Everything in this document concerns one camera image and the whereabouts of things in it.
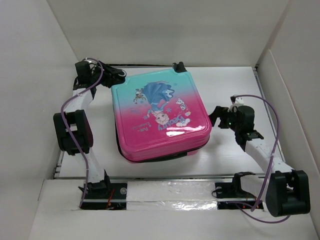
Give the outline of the pink and teal suitcase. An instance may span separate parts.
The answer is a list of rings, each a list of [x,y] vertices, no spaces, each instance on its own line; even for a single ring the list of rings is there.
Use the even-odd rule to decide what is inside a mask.
[[[183,62],[128,76],[110,89],[117,145],[128,161],[184,157],[209,141],[212,124]]]

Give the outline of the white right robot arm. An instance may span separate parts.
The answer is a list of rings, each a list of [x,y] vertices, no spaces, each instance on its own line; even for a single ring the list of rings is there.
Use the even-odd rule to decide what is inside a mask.
[[[220,129],[234,132],[235,141],[265,173],[259,178],[250,171],[235,173],[231,182],[218,182],[213,193],[218,199],[256,198],[266,204],[273,217],[308,214],[311,210],[309,177],[303,170],[295,170],[267,145],[255,130],[255,111],[252,107],[217,106],[209,115],[212,124],[220,120]]]

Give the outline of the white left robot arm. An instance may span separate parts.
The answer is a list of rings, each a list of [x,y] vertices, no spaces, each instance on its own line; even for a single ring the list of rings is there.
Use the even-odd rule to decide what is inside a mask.
[[[85,182],[80,190],[87,195],[107,195],[112,187],[109,176],[93,153],[94,138],[86,111],[98,85],[110,88],[122,84],[127,74],[93,58],[77,62],[75,70],[72,97],[53,115],[58,146],[84,169]]]

